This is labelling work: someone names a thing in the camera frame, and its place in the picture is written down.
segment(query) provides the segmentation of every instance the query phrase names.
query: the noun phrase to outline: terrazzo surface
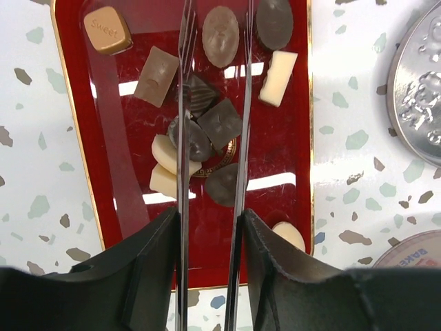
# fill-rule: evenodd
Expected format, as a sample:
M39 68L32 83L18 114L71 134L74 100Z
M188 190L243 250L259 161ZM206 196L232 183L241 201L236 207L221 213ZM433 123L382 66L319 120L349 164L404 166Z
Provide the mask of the terrazzo surface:
M338 268L372 266L441 228L441 170L401 144L385 99L401 38L434 3L313 0L314 256ZM0 265L38 275L101 251L48 4L4 1L0 11L13 31L0 54ZM191 291L188 330L222 330L225 296ZM237 329L252 329L245 287Z

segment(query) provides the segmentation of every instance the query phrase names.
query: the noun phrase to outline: chocolate bonbon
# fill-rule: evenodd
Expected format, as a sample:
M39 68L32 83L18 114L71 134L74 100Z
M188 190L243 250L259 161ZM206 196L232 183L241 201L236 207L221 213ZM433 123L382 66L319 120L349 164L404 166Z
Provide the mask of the chocolate bonbon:
M303 252L306 250L305 241L294 225L288 222L280 222L273 227L273 231L299 250Z
M218 205L234 207L238 164L232 163L216 170L205 181L205 191Z
M152 176L150 177L150 189L152 191L164 194L167 197L177 199L177 179L176 175L167 171L159 163L153 168Z
M176 117L169 125L167 135L175 148L178 146L179 118ZM190 121L189 157L195 162L205 162L212 155L212 147L207 135L200 126Z
M294 18L288 0L260 0L256 13L260 42L270 50L280 50L291 40Z
M228 66L234 60L239 47L236 15L225 6L213 8L204 20L202 42L205 55L213 66Z
M176 175L178 152L169 137L164 134L157 134L152 142L152 154L156 162L163 166L167 171ZM192 176L201 167L202 165L200 162L190 161L188 165L189 176Z

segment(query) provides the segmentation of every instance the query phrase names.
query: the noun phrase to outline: tin lid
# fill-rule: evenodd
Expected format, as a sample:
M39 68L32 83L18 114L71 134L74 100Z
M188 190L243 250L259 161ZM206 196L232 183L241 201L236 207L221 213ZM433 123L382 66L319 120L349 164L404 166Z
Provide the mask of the tin lid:
M441 230L416 234L385 252L373 265L441 268Z
M410 29L389 73L387 107L402 142L441 167L441 2Z

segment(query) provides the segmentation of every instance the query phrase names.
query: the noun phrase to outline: milk chocolate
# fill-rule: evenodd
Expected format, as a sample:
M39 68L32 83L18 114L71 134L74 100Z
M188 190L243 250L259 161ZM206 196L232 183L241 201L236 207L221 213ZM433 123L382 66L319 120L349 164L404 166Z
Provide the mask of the milk chocolate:
M178 146L178 126L179 118L175 117L170 123L167 130L167 135L172 141L174 147ZM212 155L212 146L209 142L207 135L203 130L193 121L190 121L190 148L189 157L190 160L195 162L205 162Z
M219 98L219 91L193 74L183 86L184 102L196 118L201 117Z
M84 17L85 31L101 54L116 54L132 45L129 28L113 7L102 7Z
M238 164L232 163L213 172L205 181L205 191L218 205L234 207Z
M242 119L229 99L218 103L201 116L198 124L216 150L224 148L242 132Z
M260 0L256 14L260 42L270 50L284 48L291 39L294 18L288 0Z
M208 60L218 68L228 66L239 47L239 24L227 7L218 6L205 17L202 42Z
M134 96L155 107L161 107L178 67L177 57L153 46L141 71Z

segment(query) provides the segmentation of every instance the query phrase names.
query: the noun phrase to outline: gold tray rim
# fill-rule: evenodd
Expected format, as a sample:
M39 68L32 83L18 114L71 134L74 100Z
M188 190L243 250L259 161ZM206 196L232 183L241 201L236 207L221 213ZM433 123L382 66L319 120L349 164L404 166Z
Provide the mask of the gold tray rim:
M68 74L68 69L65 63L63 47L61 45L61 39L57 24L57 16L56 16L56 4L57 0L51 0L50 2L50 17L52 21L52 27L54 29L55 40L57 41L57 48L59 51L61 69L63 71L64 80L66 83L66 88L68 90L68 99L70 104L70 109L72 111L72 118L74 119L74 127L76 132L76 137L78 139L79 149L81 153L81 159L83 160L83 167L85 171L86 180L88 183L89 193L90 193L90 201L92 202L92 209L94 211L96 227L98 228L98 234L100 239L101 248L105 250L103 232L101 231L101 222L99 219L98 211L96 209L96 201L94 198L94 192L92 189L92 183L90 181L88 163L85 158L83 142L81 140L81 134L78 126L78 118L76 117L76 106L72 94L72 89L70 86L70 78ZM314 167L314 89L313 89L313 79L312 79L312 0L307 0L307 54L308 54L308 82L309 82L309 151L310 151L310 169L309 169L309 180L310 180L310 201L311 201L311 253L310 255L314 255L315 245L314 245L314 209L315 209L315 194L314 194L314 178L312 176L313 167ZM216 288L224 288L223 285L211 286L207 288L193 288L189 290L210 290Z

